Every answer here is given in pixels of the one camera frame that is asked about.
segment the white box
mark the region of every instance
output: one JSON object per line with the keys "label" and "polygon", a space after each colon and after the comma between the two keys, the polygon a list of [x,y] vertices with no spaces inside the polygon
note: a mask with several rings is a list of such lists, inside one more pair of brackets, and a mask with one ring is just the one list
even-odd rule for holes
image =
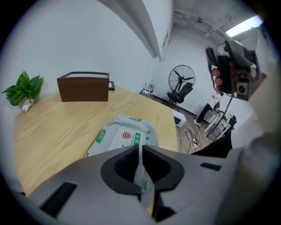
{"label": "white box", "polygon": [[177,112],[176,110],[173,110],[173,109],[172,109],[172,111],[173,111],[173,116],[174,116],[174,120],[175,120],[175,125],[177,127],[182,127],[186,122],[184,114],[181,114],[181,113],[179,113],[179,112]]}

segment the black chair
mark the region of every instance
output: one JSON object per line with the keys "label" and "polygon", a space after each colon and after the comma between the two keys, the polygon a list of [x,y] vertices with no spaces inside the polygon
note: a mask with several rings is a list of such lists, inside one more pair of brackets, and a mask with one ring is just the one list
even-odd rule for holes
{"label": "black chair", "polygon": [[184,97],[187,96],[187,94],[192,91],[193,89],[192,86],[193,86],[192,83],[186,83],[186,85],[184,85],[179,92],[176,92],[175,90],[172,89],[173,90],[172,93],[167,93],[168,97],[170,98],[169,102],[167,103],[167,106],[171,102],[171,106],[172,105],[175,106],[177,111],[179,111],[179,109],[177,108],[177,103],[184,102]]}
{"label": "black chair", "polygon": [[237,123],[236,116],[231,117],[228,123],[231,125],[231,127],[224,133],[224,135],[230,134],[233,130],[234,125]]}

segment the brown box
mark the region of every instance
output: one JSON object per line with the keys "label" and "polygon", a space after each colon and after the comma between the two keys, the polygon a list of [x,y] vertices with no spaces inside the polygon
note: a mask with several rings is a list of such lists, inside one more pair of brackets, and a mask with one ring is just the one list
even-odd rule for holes
{"label": "brown box", "polygon": [[63,102],[107,102],[109,73],[70,72],[59,78]]}

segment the white wall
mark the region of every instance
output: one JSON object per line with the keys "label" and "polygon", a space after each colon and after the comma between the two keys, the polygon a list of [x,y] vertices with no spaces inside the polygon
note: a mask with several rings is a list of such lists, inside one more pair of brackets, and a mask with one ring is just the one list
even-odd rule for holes
{"label": "white wall", "polygon": [[152,57],[160,55],[156,35],[142,0],[98,0],[112,10],[136,34]]}
{"label": "white wall", "polygon": [[[167,92],[171,92],[168,78],[171,70],[177,65],[187,65],[191,67],[196,76],[193,90],[185,97],[180,107],[199,115],[205,106],[208,98],[215,93],[213,89],[210,73],[207,67],[205,49],[214,47],[209,42],[201,39],[189,32],[174,28],[172,40],[168,46],[163,64],[155,79],[154,94],[168,100]],[[224,95],[220,102],[220,109],[224,110],[228,104],[229,97]],[[240,126],[251,114],[253,110],[250,104],[240,99],[233,99],[227,114],[235,115],[237,123],[235,128]]]}
{"label": "white wall", "polygon": [[[18,22],[1,51],[0,90],[15,84],[25,70],[31,77],[45,77],[43,98],[58,91],[59,76],[98,71],[110,73],[115,85],[139,92],[150,80],[156,62],[125,22],[100,2],[39,1]],[[9,105],[3,94],[0,105],[4,148],[0,159],[5,176],[16,182],[12,136],[20,109]]]}
{"label": "white wall", "polygon": [[144,5],[149,13],[158,46],[160,51],[160,58],[163,59],[165,55],[163,43],[168,32],[168,39],[171,39],[173,31],[173,14],[174,1],[173,0],[143,0]]}

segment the ceiling light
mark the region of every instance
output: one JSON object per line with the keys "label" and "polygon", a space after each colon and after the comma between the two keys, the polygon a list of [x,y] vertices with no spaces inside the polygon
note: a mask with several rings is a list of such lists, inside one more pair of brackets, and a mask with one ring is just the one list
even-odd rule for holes
{"label": "ceiling light", "polygon": [[237,26],[231,28],[230,30],[226,31],[226,33],[230,36],[233,37],[239,33],[242,33],[246,30],[249,30],[253,27],[257,27],[260,24],[262,24],[262,20],[259,16],[254,16],[250,19],[245,20],[244,22],[238,24]]}

